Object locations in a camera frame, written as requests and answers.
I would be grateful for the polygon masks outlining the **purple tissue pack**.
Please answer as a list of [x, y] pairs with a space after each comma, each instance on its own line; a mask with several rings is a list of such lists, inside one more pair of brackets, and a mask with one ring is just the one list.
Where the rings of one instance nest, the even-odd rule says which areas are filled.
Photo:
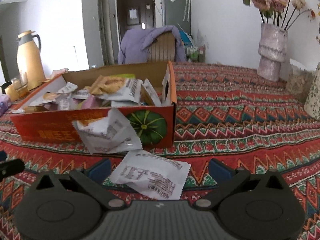
[[10, 97], [6, 94], [0, 96], [0, 116], [2, 116], [12, 105]]

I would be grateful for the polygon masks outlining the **red cardboard pumpkin box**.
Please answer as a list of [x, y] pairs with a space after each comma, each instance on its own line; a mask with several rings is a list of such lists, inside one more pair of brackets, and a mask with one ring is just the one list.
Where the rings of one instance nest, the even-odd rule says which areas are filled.
[[[119, 110], [128, 118], [143, 146], [171, 147], [174, 143], [177, 105], [175, 75], [171, 61], [114, 65], [60, 74], [31, 92], [16, 109], [31, 106], [34, 100], [49, 92], [56, 93], [69, 82], [83, 89], [93, 85], [100, 76], [120, 74], [133, 74], [138, 80], [149, 80], [156, 92], [161, 93], [164, 102], [160, 106], [120, 106]], [[111, 104], [105, 99], [97, 99], [94, 105], [89, 107], [79, 99], [75, 103], [75, 109], [51, 108], [47, 111], [12, 112], [10, 118], [24, 141], [58, 144], [80, 142], [81, 139], [72, 122], [79, 120], [88, 124], [91, 120], [106, 117]]]

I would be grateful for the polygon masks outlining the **yellow round cup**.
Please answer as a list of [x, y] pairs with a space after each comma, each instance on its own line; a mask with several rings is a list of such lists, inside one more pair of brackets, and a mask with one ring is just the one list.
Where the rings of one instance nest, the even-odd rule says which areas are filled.
[[18, 94], [18, 92], [16, 91], [16, 89], [14, 88], [13, 84], [10, 84], [6, 89], [5, 89], [5, 93], [9, 96], [10, 100], [13, 101], [17, 101], [20, 96]]

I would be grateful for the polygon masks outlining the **purple jacket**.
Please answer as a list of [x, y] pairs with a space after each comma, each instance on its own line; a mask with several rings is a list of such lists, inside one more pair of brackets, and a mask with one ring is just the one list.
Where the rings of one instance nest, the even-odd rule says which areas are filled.
[[144, 63], [149, 58], [149, 46], [163, 33], [170, 32], [176, 39], [175, 59], [176, 62], [187, 62], [185, 48], [181, 41], [179, 29], [174, 25], [166, 25], [161, 28], [128, 30], [121, 43], [118, 52], [118, 64]]

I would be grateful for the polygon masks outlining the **grey refrigerator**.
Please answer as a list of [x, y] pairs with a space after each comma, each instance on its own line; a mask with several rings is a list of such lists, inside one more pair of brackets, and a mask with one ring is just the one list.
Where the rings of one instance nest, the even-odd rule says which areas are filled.
[[174, 25], [190, 34], [191, 0], [162, 0], [162, 25]]

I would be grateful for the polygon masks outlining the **folded red cloth coasters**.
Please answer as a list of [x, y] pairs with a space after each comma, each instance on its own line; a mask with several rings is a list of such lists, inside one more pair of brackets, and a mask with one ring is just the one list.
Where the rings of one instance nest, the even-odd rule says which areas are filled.
[[67, 68], [63, 68], [63, 69], [60, 69], [60, 70], [54, 70], [52, 72], [52, 74], [50, 75], [50, 79], [53, 79], [54, 77], [56, 77], [58, 75], [61, 75], [61, 74], [64, 74], [64, 73], [67, 73], [67, 72], [68, 72]]

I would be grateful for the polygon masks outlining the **wooden chair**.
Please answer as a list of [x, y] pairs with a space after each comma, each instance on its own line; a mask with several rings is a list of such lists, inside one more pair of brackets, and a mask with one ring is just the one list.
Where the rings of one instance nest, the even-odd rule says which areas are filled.
[[172, 32], [159, 35], [148, 47], [148, 62], [175, 61], [176, 39]]

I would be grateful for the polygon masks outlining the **oat crisp snack packet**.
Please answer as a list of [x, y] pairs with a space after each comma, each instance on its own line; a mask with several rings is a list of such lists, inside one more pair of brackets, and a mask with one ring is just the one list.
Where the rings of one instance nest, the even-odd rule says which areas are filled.
[[140, 103], [141, 86], [142, 80], [140, 79], [124, 79], [123, 85], [114, 93], [103, 92], [102, 95], [96, 95], [96, 97], [107, 101]]

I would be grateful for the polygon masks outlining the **green white snack pouch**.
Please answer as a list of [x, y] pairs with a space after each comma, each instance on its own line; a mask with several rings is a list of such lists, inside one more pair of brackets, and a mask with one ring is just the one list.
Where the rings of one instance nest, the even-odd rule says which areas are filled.
[[136, 78], [135, 74], [116, 74], [116, 75], [111, 75], [111, 77], [123, 77], [126, 79], [135, 79]]

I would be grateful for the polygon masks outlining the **glass cup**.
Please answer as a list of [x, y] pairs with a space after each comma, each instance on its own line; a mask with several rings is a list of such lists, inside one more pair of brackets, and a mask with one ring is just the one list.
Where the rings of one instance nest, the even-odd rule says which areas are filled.
[[12, 78], [11, 83], [20, 98], [23, 98], [29, 94], [26, 72], [20, 73], [18, 76]]

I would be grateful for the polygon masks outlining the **pink textured vase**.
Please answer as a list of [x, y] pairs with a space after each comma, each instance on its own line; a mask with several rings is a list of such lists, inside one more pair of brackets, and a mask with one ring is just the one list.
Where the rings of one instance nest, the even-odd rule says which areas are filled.
[[261, 37], [258, 54], [260, 55], [257, 74], [267, 80], [277, 82], [281, 64], [286, 61], [288, 33], [274, 24], [261, 24]]

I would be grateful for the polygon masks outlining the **orange cracker packet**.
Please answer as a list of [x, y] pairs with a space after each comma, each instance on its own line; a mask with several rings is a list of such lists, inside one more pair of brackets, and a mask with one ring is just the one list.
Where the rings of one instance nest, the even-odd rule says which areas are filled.
[[124, 77], [100, 75], [91, 86], [86, 86], [85, 89], [92, 95], [114, 94], [125, 83], [126, 79]]

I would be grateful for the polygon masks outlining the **floral white vase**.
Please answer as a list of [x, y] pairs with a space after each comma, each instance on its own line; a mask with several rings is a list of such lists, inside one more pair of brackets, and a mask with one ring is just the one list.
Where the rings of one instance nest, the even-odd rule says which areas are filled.
[[320, 119], [320, 63], [316, 68], [315, 77], [306, 98], [304, 110], [312, 118], [316, 120]]

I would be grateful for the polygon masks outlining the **beige thermos jug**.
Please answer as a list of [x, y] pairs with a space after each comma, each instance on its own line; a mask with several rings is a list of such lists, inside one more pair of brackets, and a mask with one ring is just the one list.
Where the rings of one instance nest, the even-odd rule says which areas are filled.
[[17, 65], [20, 74], [25, 74], [28, 80], [28, 89], [33, 90], [45, 81], [41, 61], [41, 39], [34, 31], [28, 30], [17, 37]]

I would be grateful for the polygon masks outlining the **white snack packet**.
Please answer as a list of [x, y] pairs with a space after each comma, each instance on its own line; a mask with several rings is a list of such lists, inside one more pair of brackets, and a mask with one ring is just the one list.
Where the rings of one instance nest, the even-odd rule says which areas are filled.
[[90, 154], [112, 154], [143, 148], [141, 140], [129, 120], [117, 108], [106, 117], [89, 120], [88, 125], [72, 122], [82, 143]]
[[114, 184], [127, 185], [156, 200], [179, 200], [191, 165], [145, 150], [129, 151], [109, 176]]

